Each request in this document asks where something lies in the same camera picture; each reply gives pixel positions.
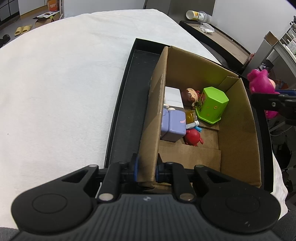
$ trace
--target bed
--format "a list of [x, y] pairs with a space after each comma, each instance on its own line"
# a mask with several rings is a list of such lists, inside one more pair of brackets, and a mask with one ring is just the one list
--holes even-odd
[[[104, 166], [125, 65], [135, 38], [218, 63], [193, 36], [154, 9], [61, 19], [0, 49], [0, 227], [21, 192], [89, 164]], [[287, 189], [274, 158], [282, 215]]]

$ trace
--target gray cloth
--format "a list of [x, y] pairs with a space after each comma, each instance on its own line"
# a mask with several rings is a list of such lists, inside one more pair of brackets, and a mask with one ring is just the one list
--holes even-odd
[[0, 228], [0, 241], [9, 241], [19, 230], [10, 228]]
[[273, 232], [284, 241], [296, 240], [296, 210], [289, 211], [274, 226]]

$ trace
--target shoe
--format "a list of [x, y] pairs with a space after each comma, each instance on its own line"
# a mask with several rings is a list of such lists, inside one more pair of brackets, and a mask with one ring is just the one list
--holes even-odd
[[15, 36], [19, 36], [21, 33], [22, 33], [22, 30], [23, 30], [24, 26], [23, 27], [18, 27], [15, 31]]
[[0, 39], [0, 48], [4, 45], [7, 44], [10, 40], [10, 36], [8, 34], [4, 35], [2, 39]]
[[30, 31], [31, 28], [32, 28], [32, 24], [25, 26], [25, 27], [22, 29], [22, 33], [21, 33], [21, 34], [24, 34], [24, 33], [28, 32], [28, 31]]

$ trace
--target purple toy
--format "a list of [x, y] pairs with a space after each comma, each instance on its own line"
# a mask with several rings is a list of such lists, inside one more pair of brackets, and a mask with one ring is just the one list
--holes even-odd
[[169, 115], [168, 115], [168, 110], [163, 109], [163, 118], [161, 120], [161, 131], [160, 131], [160, 137], [163, 137], [165, 133], [168, 132], [168, 120], [169, 120]]
[[185, 112], [180, 110], [169, 110], [168, 113], [168, 132], [163, 137], [161, 137], [161, 140], [176, 142], [186, 134]]
[[[249, 89], [253, 93], [262, 93], [262, 94], [279, 94], [275, 92], [275, 83], [273, 80], [268, 78], [267, 70], [259, 71], [253, 69], [247, 75], [248, 80], [250, 81]], [[265, 110], [265, 116], [267, 119], [272, 119], [278, 114], [277, 111]]]

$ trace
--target toy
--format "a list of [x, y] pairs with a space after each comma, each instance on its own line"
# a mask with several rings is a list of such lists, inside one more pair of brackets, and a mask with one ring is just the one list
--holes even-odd
[[192, 88], [187, 88], [181, 92], [181, 97], [185, 106], [194, 106], [200, 98], [200, 92]]
[[[250, 92], [253, 93], [262, 93], [262, 94], [279, 94], [279, 92], [275, 92], [275, 82], [268, 78], [267, 70], [259, 71], [257, 69], [253, 69], [250, 73], [248, 73], [247, 78], [250, 82], [249, 89]], [[267, 119], [272, 119], [278, 114], [277, 111], [265, 110], [265, 116]]]
[[199, 119], [215, 124], [221, 120], [228, 101], [229, 99], [223, 91], [214, 87], [204, 88], [196, 104], [196, 114]]
[[161, 131], [160, 137], [164, 136], [168, 132], [168, 121], [169, 121], [169, 114], [167, 109], [163, 109], [163, 118], [161, 120]]
[[176, 110], [184, 110], [184, 106], [182, 103], [181, 93], [179, 89], [172, 87], [165, 87], [165, 97], [163, 102], [167, 108], [174, 108]]
[[200, 137], [200, 133], [196, 129], [188, 129], [184, 136], [184, 142], [186, 145], [197, 146], [199, 142], [203, 144], [203, 139]]
[[185, 113], [180, 110], [170, 110], [168, 114], [168, 131], [161, 137], [161, 140], [176, 142], [186, 134]]
[[200, 124], [197, 120], [195, 110], [188, 110], [185, 112], [186, 115], [186, 129], [195, 128], [198, 132], [202, 132], [202, 129], [198, 127]]

